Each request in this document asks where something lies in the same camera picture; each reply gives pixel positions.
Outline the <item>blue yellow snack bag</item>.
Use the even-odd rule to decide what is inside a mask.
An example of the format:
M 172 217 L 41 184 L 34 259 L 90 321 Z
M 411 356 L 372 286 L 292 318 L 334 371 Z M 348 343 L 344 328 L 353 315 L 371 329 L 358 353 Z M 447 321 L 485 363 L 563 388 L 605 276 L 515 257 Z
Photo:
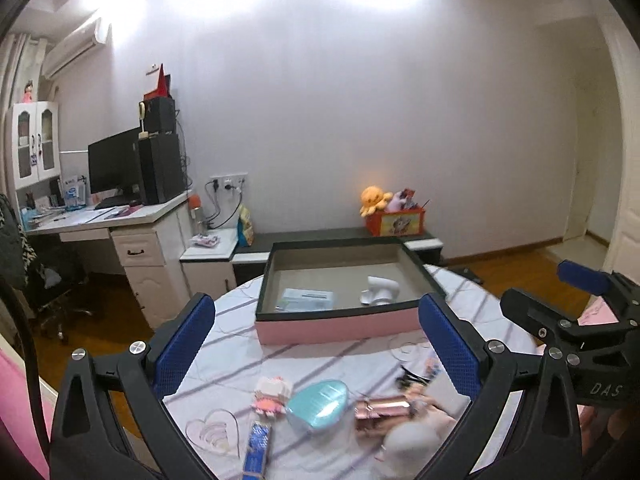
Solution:
M 250 247 L 254 243 L 252 215 L 245 205 L 241 205 L 239 208 L 236 236 L 238 237 L 238 243 L 241 247 Z

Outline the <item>white pink brick figure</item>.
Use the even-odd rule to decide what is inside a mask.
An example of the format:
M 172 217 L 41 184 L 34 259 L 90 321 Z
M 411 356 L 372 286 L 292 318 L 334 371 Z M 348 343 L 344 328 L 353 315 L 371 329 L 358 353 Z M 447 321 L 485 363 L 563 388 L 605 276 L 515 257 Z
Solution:
M 258 416 L 277 418 L 285 413 L 293 385 L 282 377 L 262 377 L 254 390 L 252 409 Z

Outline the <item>low black-top bench cabinet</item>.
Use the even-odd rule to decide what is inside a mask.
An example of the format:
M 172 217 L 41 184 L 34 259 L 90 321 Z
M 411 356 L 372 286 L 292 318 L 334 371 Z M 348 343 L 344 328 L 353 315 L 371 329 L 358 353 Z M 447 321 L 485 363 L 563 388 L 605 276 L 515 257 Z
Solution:
M 442 248 L 444 243 L 429 232 L 418 235 L 400 236 L 410 252 L 414 252 L 425 264 L 441 266 L 444 262 Z M 236 245 L 231 258 L 236 284 L 242 285 L 265 272 L 266 265 L 274 245 L 293 244 L 300 246 L 354 246 L 365 240 L 375 243 L 383 237 L 373 236 L 366 228 L 341 228 L 315 231 L 296 231 L 279 233 L 258 233 L 250 247 Z

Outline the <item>purple plush toy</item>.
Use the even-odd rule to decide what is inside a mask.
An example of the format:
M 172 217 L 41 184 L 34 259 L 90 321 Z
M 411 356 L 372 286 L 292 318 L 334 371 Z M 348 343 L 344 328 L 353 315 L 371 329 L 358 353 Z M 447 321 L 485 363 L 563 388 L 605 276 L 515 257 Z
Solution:
M 404 191 L 397 192 L 390 199 L 388 204 L 385 207 L 385 211 L 388 214 L 392 214 L 393 212 L 399 212 L 406 208 L 407 196 Z

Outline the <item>white wall power strip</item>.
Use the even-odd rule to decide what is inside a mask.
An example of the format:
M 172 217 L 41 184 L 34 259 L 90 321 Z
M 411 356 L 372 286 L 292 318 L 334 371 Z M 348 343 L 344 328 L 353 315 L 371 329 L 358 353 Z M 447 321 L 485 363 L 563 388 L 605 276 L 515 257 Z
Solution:
M 214 174 L 208 180 L 215 190 L 241 191 L 246 185 L 247 177 L 247 172 L 239 172 L 238 174 Z

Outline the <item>white seashell ornament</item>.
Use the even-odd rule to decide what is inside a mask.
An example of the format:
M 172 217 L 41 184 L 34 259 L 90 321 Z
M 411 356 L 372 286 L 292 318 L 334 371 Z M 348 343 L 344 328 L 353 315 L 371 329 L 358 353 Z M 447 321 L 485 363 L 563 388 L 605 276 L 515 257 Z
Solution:
M 360 294 L 360 304 L 369 307 L 393 304 L 400 292 L 400 285 L 389 278 L 369 275 L 368 287 Z

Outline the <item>white glass-door cabinet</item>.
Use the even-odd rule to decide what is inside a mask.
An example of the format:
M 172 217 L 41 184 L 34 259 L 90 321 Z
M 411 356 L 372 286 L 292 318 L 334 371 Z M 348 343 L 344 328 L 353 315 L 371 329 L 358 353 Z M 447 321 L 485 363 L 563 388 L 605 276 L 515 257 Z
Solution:
M 9 112 L 6 162 L 16 190 L 61 174 L 58 104 L 50 101 L 15 104 Z

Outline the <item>teal white paper packet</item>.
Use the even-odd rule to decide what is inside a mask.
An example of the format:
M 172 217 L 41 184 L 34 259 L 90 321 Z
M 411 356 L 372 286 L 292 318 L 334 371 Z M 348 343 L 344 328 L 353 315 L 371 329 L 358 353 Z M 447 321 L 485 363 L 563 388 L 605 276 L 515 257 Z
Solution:
M 332 310 L 334 292 L 327 290 L 287 288 L 276 303 L 277 312 L 314 312 Z

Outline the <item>black box on tower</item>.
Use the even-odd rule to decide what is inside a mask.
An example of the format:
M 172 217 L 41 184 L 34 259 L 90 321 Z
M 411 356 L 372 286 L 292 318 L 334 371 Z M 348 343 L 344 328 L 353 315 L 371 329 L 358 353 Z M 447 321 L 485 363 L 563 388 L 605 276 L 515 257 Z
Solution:
M 140 103 L 141 121 L 148 133 L 174 132 L 176 128 L 175 100 L 156 96 Z

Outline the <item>rose gold tube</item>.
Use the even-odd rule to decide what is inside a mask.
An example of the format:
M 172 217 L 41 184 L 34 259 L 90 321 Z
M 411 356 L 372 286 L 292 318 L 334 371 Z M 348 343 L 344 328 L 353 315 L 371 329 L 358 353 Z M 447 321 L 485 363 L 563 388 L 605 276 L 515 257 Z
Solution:
M 402 394 L 386 398 L 364 398 L 354 408 L 355 431 L 359 437 L 383 437 L 396 426 L 412 419 L 411 403 Z

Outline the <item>small doll on cabinet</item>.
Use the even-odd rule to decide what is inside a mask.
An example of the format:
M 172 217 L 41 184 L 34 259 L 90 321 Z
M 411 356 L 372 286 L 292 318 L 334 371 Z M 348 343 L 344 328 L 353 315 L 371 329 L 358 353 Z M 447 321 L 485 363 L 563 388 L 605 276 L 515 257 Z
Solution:
M 22 103 L 34 102 L 34 82 L 32 80 L 27 81 L 22 96 Z

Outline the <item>candy packet on cabinet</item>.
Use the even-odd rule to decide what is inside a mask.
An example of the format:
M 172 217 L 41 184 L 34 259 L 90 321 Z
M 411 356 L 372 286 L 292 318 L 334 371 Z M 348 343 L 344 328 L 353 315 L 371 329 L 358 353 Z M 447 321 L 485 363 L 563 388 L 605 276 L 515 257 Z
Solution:
M 191 245 L 194 247 L 214 248 L 220 242 L 217 235 L 198 234 L 191 238 Z

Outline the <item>white side cabinet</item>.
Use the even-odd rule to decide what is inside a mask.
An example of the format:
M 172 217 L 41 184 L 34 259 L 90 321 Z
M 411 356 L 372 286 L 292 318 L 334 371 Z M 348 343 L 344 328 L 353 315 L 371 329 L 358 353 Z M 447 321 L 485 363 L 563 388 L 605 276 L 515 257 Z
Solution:
M 215 237 L 217 244 L 205 247 L 190 240 L 180 264 L 191 294 L 202 292 L 217 299 L 236 287 L 231 260 L 238 236 L 234 229 L 213 230 L 208 235 Z

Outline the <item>teal egg-shaped case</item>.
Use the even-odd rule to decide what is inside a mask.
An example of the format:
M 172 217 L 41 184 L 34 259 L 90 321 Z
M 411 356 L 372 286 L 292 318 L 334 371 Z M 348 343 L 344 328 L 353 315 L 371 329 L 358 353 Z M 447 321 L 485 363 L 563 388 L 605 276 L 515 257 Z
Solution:
M 340 380 L 322 380 L 297 391 L 285 407 L 288 422 L 303 432 L 333 428 L 343 417 L 349 391 Z

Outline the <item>black computer monitor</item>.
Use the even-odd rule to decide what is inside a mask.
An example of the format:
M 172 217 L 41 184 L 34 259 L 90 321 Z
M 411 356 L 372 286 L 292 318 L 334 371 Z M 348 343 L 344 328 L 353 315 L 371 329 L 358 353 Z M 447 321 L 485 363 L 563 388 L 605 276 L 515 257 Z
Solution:
M 88 146 L 89 183 L 92 194 L 116 191 L 102 198 L 96 209 L 128 205 L 140 200 L 138 171 L 139 127 L 113 134 Z

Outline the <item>black hair clip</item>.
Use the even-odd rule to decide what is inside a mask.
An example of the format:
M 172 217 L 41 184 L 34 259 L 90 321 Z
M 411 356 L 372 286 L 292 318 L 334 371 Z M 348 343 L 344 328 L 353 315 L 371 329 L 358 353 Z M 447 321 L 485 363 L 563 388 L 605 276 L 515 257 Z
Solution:
M 420 385 L 421 387 L 426 387 L 430 384 L 430 380 L 423 376 L 420 376 L 416 373 L 413 373 L 408 368 L 402 366 L 401 375 L 395 379 L 395 384 L 399 390 L 407 390 L 413 385 Z

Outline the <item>black office chair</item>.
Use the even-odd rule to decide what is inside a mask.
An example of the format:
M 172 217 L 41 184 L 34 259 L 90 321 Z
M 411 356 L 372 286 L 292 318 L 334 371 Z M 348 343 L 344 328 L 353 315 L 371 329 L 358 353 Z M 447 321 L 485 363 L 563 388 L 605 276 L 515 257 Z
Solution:
M 79 296 L 87 274 L 71 250 L 55 242 L 31 242 L 6 196 L 1 197 L 1 277 L 18 295 L 31 328 L 67 344 L 75 314 L 93 315 Z

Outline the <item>white air conditioner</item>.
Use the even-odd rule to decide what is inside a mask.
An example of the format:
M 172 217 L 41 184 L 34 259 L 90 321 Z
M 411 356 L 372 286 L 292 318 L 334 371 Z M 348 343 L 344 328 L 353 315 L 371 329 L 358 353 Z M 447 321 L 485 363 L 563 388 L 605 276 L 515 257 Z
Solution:
M 46 54 L 41 75 L 47 80 L 55 79 L 86 54 L 104 47 L 110 30 L 111 23 L 106 18 L 96 18 L 78 27 Z

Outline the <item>striped white tablecloth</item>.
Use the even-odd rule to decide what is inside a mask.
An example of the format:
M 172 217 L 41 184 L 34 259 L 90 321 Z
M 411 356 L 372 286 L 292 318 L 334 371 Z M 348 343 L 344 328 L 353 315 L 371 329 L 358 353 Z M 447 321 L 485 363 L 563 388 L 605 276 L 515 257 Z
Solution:
M 254 390 L 262 377 L 282 377 L 295 391 L 322 380 L 340 380 L 349 402 L 396 393 L 395 379 L 433 350 L 420 330 L 395 336 L 311 344 L 261 344 L 255 309 L 262 281 L 240 285 L 215 302 L 216 321 L 177 392 L 164 404 L 186 437 L 186 423 L 213 410 L 231 412 L 239 424 L 240 457 L 210 454 L 194 447 L 219 479 L 239 479 L 255 413 Z M 281 418 L 273 425 L 266 470 L 269 479 L 375 479 L 379 440 L 356 437 L 352 413 L 318 434 L 295 429 Z

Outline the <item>pink doll figure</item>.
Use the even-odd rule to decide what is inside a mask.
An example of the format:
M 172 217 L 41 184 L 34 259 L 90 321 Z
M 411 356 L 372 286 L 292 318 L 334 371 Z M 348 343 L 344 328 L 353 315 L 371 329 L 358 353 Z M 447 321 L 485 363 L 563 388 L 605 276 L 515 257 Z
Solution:
M 450 427 L 452 431 L 470 404 L 470 399 L 457 392 L 435 351 L 430 350 L 425 359 L 411 366 L 403 366 L 431 381 L 426 387 L 413 385 L 407 390 L 399 390 L 411 403 L 412 420 L 434 427 Z

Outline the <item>orange octopus plush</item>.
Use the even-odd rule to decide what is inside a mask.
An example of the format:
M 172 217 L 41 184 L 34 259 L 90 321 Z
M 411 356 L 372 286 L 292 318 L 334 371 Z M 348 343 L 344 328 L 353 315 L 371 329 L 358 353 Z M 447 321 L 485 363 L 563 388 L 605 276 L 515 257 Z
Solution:
M 377 211 L 384 210 L 393 196 L 393 193 L 384 192 L 378 186 L 368 186 L 360 194 L 360 216 L 366 218 Z

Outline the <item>orange-lid bottle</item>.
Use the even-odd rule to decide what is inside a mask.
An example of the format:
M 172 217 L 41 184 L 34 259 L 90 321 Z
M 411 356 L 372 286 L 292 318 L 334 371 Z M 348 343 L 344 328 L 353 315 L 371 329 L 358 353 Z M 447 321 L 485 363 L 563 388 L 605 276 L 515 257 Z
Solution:
M 194 233 L 198 235 L 204 235 L 207 229 L 201 197 L 198 196 L 198 194 L 190 194 L 188 197 L 188 204 L 193 222 Z

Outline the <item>pink green-rimmed storage box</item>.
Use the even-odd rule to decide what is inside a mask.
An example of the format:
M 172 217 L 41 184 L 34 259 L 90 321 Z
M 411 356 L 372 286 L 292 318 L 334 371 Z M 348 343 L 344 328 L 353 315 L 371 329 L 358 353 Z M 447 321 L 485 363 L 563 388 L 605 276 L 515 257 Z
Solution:
M 393 304 L 360 304 L 368 276 L 400 285 Z M 334 292 L 332 310 L 284 313 L 274 310 L 287 288 Z M 255 328 L 265 346 L 327 344 L 392 336 L 420 328 L 419 300 L 446 292 L 418 256 L 397 238 L 365 240 L 354 246 L 274 245 L 262 277 Z

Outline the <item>clear heart coaster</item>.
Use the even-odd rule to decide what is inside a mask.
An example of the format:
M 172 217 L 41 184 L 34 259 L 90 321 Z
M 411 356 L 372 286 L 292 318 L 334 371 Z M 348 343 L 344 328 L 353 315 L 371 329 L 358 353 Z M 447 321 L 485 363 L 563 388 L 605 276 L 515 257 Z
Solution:
M 203 419 L 186 423 L 186 437 L 199 450 L 220 456 L 240 457 L 239 424 L 227 410 L 213 410 Z

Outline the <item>blue box on desk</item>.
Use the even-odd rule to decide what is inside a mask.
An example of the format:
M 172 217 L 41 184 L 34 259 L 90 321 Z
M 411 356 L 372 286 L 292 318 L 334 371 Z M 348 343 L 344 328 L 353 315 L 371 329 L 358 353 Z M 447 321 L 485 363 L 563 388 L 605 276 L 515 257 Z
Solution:
M 87 179 L 85 176 L 70 176 L 62 180 L 65 209 L 72 211 L 87 206 Z

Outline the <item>red triangular bag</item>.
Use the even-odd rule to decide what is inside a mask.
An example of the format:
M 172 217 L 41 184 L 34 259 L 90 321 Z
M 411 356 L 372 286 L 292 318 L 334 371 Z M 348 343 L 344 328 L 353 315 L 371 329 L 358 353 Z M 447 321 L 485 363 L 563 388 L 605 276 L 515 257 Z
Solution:
M 143 99 L 149 101 L 161 96 L 162 98 L 171 99 L 170 83 L 171 76 L 166 75 L 163 64 L 153 65 L 146 73 L 146 76 L 156 76 L 155 86 L 148 92 L 145 92 Z

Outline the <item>red toy box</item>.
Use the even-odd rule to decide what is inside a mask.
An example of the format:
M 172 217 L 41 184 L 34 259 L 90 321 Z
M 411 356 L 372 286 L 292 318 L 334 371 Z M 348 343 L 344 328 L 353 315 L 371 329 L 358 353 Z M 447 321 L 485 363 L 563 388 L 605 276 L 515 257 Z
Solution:
M 366 228 L 372 236 L 413 236 L 424 233 L 423 208 L 394 212 L 378 211 L 366 219 Z

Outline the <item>white desk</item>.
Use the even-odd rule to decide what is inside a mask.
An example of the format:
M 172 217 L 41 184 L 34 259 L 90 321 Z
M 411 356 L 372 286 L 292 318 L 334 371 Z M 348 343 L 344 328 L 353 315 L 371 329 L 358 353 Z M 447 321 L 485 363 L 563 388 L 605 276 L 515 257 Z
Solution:
M 145 321 L 155 330 L 175 318 L 191 297 L 180 263 L 193 234 L 188 194 L 130 214 L 123 214 L 125 210 L 121 206 L 63 212 L 27 234 L 55 235 L 63 243 L 109 242 Z

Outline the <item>black computer tower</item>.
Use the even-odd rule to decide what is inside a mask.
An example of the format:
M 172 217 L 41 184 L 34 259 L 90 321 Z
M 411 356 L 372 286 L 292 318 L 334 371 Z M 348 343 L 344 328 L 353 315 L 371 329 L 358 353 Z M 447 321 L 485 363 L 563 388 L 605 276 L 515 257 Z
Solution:
M 163 204 L 184 192 L 186 178 L 175 133 L 155 133 L 140 138 L 137 148 L 142 203 Z

